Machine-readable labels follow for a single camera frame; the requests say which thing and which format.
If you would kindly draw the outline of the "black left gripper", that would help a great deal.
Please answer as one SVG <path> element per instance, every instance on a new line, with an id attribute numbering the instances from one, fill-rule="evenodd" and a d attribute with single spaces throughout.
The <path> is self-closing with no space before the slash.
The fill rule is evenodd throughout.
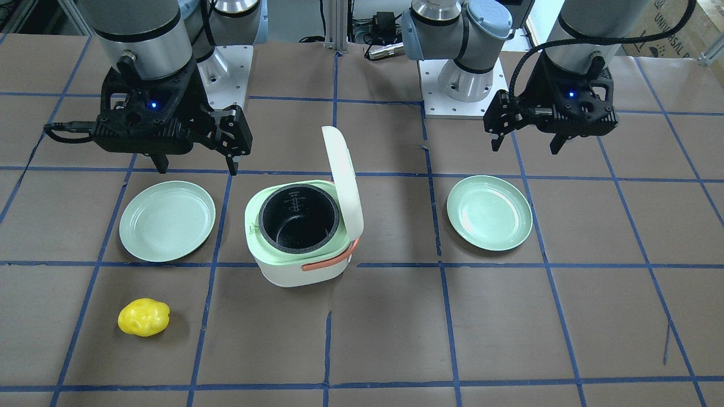
<path id="1" fill-rule="evenodd" d="M 571 73 L 541 54 L 519 96 L 496 92 L 484 114 L 484 129 L 491 132 L 491 147 L 498 152 L 512 131 L 534 125 L 556 133 L 550 151 L 558 155 L 572 136 L 605 136 L 618 126 L 613 106 L 614 84 L 605 60 L 595 56 L 584 73 Z"/>

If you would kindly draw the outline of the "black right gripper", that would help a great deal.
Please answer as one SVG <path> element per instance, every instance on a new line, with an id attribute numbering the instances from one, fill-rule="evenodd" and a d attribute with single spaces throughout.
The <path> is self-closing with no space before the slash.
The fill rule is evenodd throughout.
<path id="1" fill-rule="evenodd" d="M 142 80 L 137 67 L 120 59 L 109 70 L 91 140 L 109 152 L 150 155 L 160 174 L 170 165 L 166 155 L 188 154 L 201 144 L 224 155 L 236 176 L 253 141 L 242 108 L 213 109 L 195 61 L 160 80 Z"/>

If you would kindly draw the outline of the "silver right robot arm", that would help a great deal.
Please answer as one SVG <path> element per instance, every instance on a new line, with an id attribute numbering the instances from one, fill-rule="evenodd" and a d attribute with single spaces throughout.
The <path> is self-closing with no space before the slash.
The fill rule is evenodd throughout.
<path id="1" fill-rule="evenodd" d="M 170 155 L 200 144 L 236 175 L 253 137 L 243 67 L 233 67 L 228 53 L 266 41 L 267 2 L 201 1 L 197 32 L 176 1 L 80 1 L 79 8 L 111 62 L 83 141 L 147 155 L 162 174 Z"/>

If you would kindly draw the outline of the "green plate near right arm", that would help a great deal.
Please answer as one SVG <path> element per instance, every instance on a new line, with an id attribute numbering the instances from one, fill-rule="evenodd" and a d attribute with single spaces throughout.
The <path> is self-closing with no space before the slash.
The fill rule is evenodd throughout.
<path id="1" fill-rule="evenodd" d="M 215 222 L 212 196 L 199 185 L 174 180 L 150 186 L 127 204 L 119 237 L 135 258 L 173 261 L 200 247 Z"/>

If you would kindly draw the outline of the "green plate near left arm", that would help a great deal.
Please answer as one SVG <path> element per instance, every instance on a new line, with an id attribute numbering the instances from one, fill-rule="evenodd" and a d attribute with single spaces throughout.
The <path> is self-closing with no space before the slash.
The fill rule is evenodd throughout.
<path id="1" fill-rule="evenodd" d="M 447 196 L 452 228 L 468 243 L 506 252 L 532 232 L 532 207 L 517 187 L 498 177 L 476 175 L 457 182 Z"/>

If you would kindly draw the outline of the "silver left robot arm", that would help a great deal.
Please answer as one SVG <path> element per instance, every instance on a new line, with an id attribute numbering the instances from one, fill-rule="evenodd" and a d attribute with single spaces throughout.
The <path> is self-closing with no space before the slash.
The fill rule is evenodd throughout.
<path id="1" fill-rule="evenodd" d="M 401 15 L 403 45 L 413 61 L 444 60 L 445 95 L 476 102 L 488 94 L 484 129 L 498 150 L 508 134 L 529 125 L 553 134 L 558 154 L 575 137 L 606 136 L 618 126 L 609 60 L 617 46 L 657 41 L 684 28 L 697 3 L 688 1 L 669 30 L 630 36 L 647 1 L 566 1 L 545 43 L 525 53 L 507 89 L 492 75 L 503 44 L 517 26 L 511 9 L 525 1 L 413 1 Z"/>

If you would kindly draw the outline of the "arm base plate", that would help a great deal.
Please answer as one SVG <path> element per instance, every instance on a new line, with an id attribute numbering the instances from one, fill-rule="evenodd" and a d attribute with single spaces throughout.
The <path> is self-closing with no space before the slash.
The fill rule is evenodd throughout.
<path id="1" fill-rule="evenodd" d="M 498 90 L 506 90 L 499 59 L 492 70 L 470 73 L 452 60 L 418 61 L 425 114 L 433 119 L 483 119 Z"/>
<path id="2" fill-rule="evenodd" d="M 232 104 L 245 108 L 253 55 L 251 45 L 222 46 L 197 63 L 213 109 L 222 110 Z"/>

